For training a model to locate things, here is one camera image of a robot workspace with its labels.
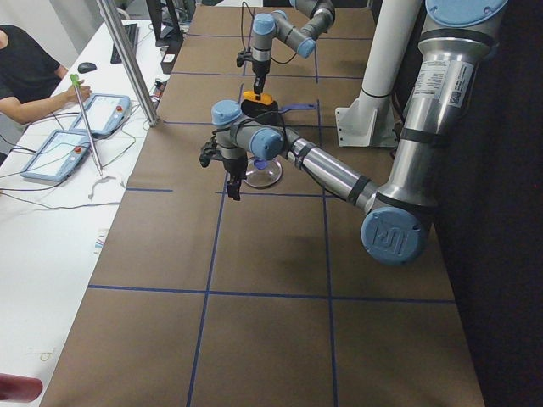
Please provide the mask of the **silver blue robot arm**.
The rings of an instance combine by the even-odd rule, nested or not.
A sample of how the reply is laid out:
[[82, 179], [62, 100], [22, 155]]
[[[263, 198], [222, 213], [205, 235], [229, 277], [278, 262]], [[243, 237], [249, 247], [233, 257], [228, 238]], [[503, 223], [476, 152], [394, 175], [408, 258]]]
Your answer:
[[[266, 162], [283, 156], [331, 194], [364, 210], [361, 241], [374, 259], [388, 265], [411, 262], [428, 240], [437, 205], [435, 175], [451, 128], [462, 115], [478, 64], [496, 48], [507, 5], [503, 1], [383, 2], [360, 95], [349, 107], [335, 111], [341, 146], [395, 148], [389, 179], [382, 186], [289, 129], [282, 111], [263, 91], [274, 41], [308, 57], [318, 37], [335, 21], [329, 1], [295, 1], [293, 7], [308, 19], [300, 28], [282, 11], [254, 17], [254, 44], [237, 61], [253, 66], [257, 114], [246, 115], [232, 100], [215, 103], [211, 110], [215, 129], [199, 161], [203, 166], [222, 162], [228, 174], [227, 193], [239, 199], [250, 159]], [[418, 42], [423, 61], [402, 131], [393, 137], [390, 95], [420, 11], [426, 14]]]
[[309, 18], [301, 28], [296, 28], [282, 10], [259, 13], [254, 17], [254, 43], [249, 51], [249, 61], [255, 74], [253, 91], [258, 98], [270, 72], [273, 41], [278, 39], [296, 55], [306, 59], [315, 50], [319, 36], [327, 32], [335, 21], [335, 7], [331, 1], [290, 1], [290, 4]]

